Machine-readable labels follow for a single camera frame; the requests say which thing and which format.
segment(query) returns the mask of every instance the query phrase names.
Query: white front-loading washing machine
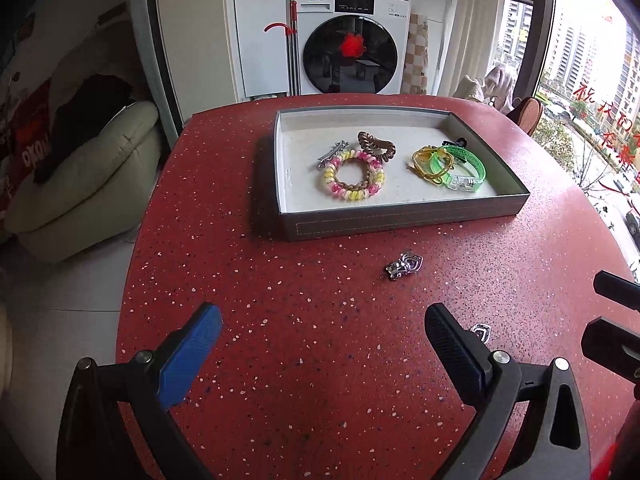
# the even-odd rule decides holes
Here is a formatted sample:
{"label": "white front-loading washing machine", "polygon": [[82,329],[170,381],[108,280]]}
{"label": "white front-loading washing machine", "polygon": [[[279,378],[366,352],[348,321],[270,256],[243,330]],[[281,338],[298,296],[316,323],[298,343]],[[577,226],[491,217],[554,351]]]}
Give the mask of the white front-loading washing machine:
{"label": "white front-loading washing machine", "polygon": [[408,0],[295,1],[302,94],[400,93]]}

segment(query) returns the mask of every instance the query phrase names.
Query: red table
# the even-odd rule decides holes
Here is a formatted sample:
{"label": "red table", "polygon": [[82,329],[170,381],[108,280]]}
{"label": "red table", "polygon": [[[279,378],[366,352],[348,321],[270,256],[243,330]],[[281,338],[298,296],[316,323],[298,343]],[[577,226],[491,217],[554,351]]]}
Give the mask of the red table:
{"label": "red table", "polygon": [[[457,113],[526,184],[528,202],[517,217],[463,224],[306,242],[256,234],[271,218],[255,184],[276,111],[349,104]],[[421,272],[389,281],[383,266],[407,248],[424,257]],[[593,292],[601,269],[630,279],[583,193],[490,107],[368,94],[238,104],[193,116],[164,168],[129,267],[118,361],[155,348],[211,301],[222,336],[172,413],[216,476],[427,479],[474,414],[424,335],[425,308],[441,301],[462,326],[490,324],[491,349],[538,364],[569,359],[596,460],[632,389],[582,357],[582,331],[598,316],[640,330],[638,314]]]}

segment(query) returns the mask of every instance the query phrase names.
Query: brown braided hair tie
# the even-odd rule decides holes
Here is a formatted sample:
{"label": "brown braided hair tie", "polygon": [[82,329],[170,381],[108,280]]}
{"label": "brown braided hair tie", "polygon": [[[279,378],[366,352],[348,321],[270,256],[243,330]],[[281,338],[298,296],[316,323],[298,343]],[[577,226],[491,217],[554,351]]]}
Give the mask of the brown braided hair tie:
{"label": "brown braided hair tie", "polygon": [[379,162],[389,162],[396,154],[396,147],[388,140],[376,139],[367,132],[358,133],[358,142],[362,147],[362,151],[367,155],[374,156]]}

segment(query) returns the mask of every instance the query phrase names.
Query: washing machine door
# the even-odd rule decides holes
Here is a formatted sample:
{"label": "washing machine door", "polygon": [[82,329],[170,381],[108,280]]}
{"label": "washing machine door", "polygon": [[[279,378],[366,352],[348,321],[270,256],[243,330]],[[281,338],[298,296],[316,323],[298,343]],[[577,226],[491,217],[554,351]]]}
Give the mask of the washing machine door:
{"label": "washing machine door", "polygon": [[324,22],[305,43],[303,69],[321,92],[377,94],[398,67],[396,44],[384,27],[345,14]]}

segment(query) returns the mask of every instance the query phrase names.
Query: white curtain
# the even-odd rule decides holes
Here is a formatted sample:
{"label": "white curtain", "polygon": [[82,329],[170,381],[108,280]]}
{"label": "white curtain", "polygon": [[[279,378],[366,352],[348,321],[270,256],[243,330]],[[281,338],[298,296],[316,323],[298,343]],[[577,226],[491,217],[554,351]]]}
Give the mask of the white curtain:
{"label": "white curtain", "polygon": [[494,60],[504,0],[452,0],[434,93],[451,96],[468,75],[484,80]]}

